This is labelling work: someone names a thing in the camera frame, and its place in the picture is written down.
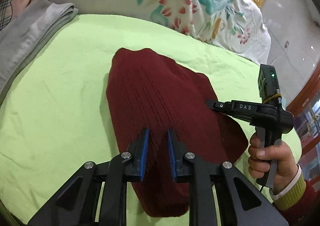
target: red garment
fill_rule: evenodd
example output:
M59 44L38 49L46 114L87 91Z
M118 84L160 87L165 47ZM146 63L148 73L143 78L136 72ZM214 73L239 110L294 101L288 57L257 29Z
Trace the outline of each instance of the red garment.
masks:
M143 127L150 128L146 174L142 183L132 184L150 216L181 216L188 211L188 184L171 178L169 128L189 151L212 163L234 163L248 146L236 121L206 106L205 100L217 99L209 79L151 49L116 52L107 99L120 152Z
M307 188L300 199L294 206L285 211L279 211L281 215L287 220L289 225L296 224L312 207L317 194L312 185L307 182Z

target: white tile wall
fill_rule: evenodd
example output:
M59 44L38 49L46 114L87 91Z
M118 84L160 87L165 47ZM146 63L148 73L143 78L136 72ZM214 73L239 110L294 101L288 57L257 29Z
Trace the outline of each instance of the white tile wall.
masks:
M267 63L275 66L287 105L301 91L320 58L320 28L311 17L312 6L310 0L265 0L261 9L271 36ZM317 12L311 10L316 18Z

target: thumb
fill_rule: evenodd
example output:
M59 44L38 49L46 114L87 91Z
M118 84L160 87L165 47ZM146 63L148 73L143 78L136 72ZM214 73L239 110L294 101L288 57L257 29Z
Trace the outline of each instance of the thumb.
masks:
M280 146L269 146L263 149L259 149L256 153L256 157L260 160L279 160L286 161L290 159L292 155L290 147L282 142Z

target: fingernail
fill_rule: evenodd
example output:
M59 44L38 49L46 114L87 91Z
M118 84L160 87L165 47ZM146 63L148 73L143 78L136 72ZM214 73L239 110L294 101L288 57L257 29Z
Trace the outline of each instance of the fingernail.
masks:
M257 151L257 157L258 158L262 158L265 155L265 153L266 153L265 150L258 150Z

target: light green fabric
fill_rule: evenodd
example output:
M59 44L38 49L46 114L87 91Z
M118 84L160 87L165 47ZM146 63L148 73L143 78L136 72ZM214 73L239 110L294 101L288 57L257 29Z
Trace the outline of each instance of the light green fabric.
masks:
M84 162L98 164L118 154L105 91L121 47L149 47L206 74L220 101L261 101L259 67L232 52L151 22L77 16L17 76L0 109L0 198L24 223ZM238 122L250 138L254 127ZM283 139L298 160L296 133ZM249 177L247 158L245 152L237 167ZM130 185L127 210L129 226L188 225L188 214L148 217Z

